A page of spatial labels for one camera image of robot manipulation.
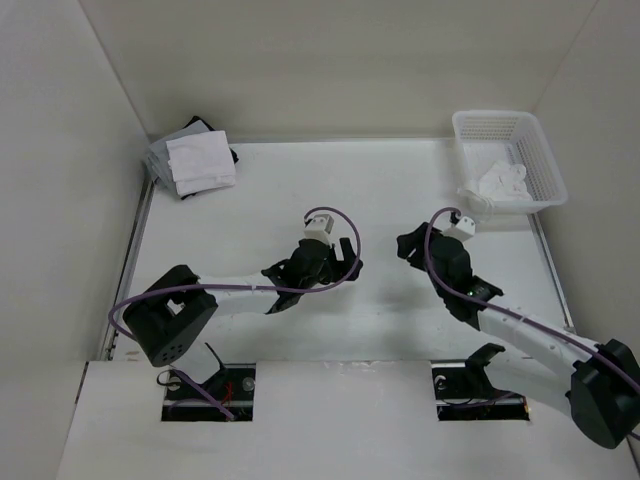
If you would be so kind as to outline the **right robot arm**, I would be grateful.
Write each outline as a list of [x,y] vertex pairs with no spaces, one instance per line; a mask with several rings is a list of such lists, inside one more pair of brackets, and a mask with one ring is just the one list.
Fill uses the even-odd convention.
[[483,396],[512,391],[568,416],[596,445],[614,449],[639,425],[639,363],[619,340],[598,343],[556,328],[474,274],[450,230],[424,222],[396,239],[397,255],[427,273],[448,313],[496,338],[466,361],[464,384]]

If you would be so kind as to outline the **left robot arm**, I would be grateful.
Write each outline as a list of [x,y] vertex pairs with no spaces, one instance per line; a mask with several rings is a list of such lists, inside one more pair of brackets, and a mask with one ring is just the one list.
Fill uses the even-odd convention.
[[222,361],[199,339],[207,323],[216,315],[280,314],[311,289],[356,280],[363,262],[348,238],[340,247],[342,258],[331,243],[302,239],[290,258],[208,289],[188,266],[177,265],[127,306],[124,323],[152,366],[184,372],[200,397],[214,398],[225,376]]

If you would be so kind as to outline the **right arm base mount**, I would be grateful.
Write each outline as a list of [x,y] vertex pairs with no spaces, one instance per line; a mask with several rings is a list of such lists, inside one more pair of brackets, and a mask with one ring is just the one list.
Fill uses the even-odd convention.
[[529,421],[524,396],[496,389],[485,372],[493,358],[505,351],[488,343],[466,359],[431,364],[439,421]]

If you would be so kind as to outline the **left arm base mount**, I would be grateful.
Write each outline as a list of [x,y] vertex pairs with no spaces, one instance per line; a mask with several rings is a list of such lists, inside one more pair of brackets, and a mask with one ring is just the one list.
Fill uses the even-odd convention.
[[[201,385],[222,404],[235,422],[251,422],[254,412],[255,364],[227,364],[212,380]],[[161,412],[163,422],[225,423],[230,419],[171,369],[156,376],[164,389]]]

